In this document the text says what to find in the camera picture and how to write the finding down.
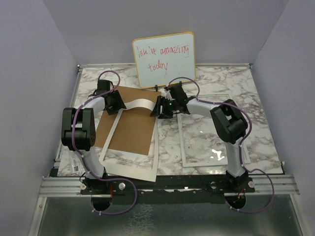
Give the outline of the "yellow-rimmed whiteboard with writing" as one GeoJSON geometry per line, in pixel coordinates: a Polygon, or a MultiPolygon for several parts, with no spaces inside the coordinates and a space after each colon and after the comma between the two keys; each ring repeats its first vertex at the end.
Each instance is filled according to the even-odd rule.
{"type": "Polygon", "coordinates": [[[164,86],[175,78],[194,79],[195,43],[190,31],[133,40],[135,66],[140,88],[164,86]]]}

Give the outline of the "black whiteboard stand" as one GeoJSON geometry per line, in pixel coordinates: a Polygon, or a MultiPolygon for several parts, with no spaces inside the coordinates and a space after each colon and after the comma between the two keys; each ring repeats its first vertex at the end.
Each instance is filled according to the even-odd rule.
{"type": "Polygon", "coordinates": [[[158,91],[158,90],[159,90],[159,86],[158,86],[158,85],[155,85],[155,86],[154,86],[154,89],[155,89],[155,91],[158,91]]]}

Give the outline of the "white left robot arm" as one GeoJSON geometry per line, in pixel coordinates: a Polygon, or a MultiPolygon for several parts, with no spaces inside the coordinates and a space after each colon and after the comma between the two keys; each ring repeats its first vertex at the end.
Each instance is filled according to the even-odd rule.
{"type": "Polygon", "coordinates": [[[94,145],[96,142],[95,115],[106,111],[116,115],[126,106],[116,86],[109,80],[101,80],[88,100],[79,108],[65,108],[62,115],[61,141],[73,151],[84,166],[86,178],[94,179],[92,189],[103,194],[109,182],[106,169],[100,163],[94,145]]]}

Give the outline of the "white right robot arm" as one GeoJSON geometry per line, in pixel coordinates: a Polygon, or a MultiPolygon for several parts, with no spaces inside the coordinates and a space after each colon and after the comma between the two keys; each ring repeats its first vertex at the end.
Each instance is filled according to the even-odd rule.
{"type": "Polygon", "coordinates": [[[151,117],[158,119],[172,118],[175,112],[180,114],[200,115],[211,118],[219,138],[224,142],[227,154],[226,187],[231,192],[238,192],[248,179],[244,168],[242,140],[245,138],[248,123],[240,108],[232,99],[224,102],[211,102],[198,96],[187,96],[180,83],[169,85],[167,95],[157,97],[151,117]]]}

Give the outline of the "white photo mat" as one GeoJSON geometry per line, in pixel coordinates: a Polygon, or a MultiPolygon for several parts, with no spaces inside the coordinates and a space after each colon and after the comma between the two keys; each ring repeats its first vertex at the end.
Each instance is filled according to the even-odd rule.
{"type": "Polygon", "coordinates": [[[113,125],[109,131],[109,134],[107,136],[107,139],[104,143],[102,152],[100,154],[99,160],[101,164],[106,168],[107,172],[112,175],[116,176],[123,176],[138,180],[144,180],[144,181],[150,181],[155,182],[157,177],[157,170],[158,170],[158,120],[155,121],[154,126],[154,141],[155,141],[155,148],[154,148],[154,158],[153,158],[153,166],[151,170],[145,170],[145,169],[139,169],[131,166],[126,165],[120,165],[115,163],[108,163],[106,164],[104,161],[105,154],[107,152],[107,149],[109,147],[110,141],[114,135],[115,129],[118,125],[118,122],[120,120],[120,117],[122,115],[123,111],[130,110],[133,108],[146,108],[150,111],[153,110],[155,104],[154,102],[148,100],[148,99],[136,99],[131,102],[128,102],[125,104],[125,109],[120,109],[113,125]]]}

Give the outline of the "white picture frame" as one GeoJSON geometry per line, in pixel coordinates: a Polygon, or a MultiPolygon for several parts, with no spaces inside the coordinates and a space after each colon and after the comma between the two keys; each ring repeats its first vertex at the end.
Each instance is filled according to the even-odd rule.
{"type": "Polygon", "coordinates": [[[246,146],[239,154],[237,143],[223,142],[211,118],[202,115],[177,115],[183,167],[210,167],[249,163],[246,146]]]}

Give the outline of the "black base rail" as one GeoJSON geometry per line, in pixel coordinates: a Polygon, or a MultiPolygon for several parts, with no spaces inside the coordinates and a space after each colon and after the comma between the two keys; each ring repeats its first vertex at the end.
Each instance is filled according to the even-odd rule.
{"type": "Polygon", "coordinates": [[[81,195],[116,205],[137,204],[223,204],[225,196],[255,191],[251,177],[232,183],[226,175],[157,176],[154,182],[108,177],[107,181],[85,179],[81,195]]]}

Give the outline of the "brown backing board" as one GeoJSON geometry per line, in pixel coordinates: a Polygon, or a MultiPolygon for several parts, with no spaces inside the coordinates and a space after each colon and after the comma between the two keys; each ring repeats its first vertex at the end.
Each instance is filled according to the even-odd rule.
{"type": "MultiPolygon", "coordinates": [[[[157,97],[161,95],[157,91],[122,86],[118,87],[118,91],[124,103],[136,99],[148,99],[156,103],[157,97]]],[[[148,155],[156,120],[150,114],[151,111],[146,108],[132,108],[123,111],[108,148],[148,155]]],[[[116,116],[109,115],[106,111],[103,112],[96,130],[96,147],[104,146],[116,116]]]]}

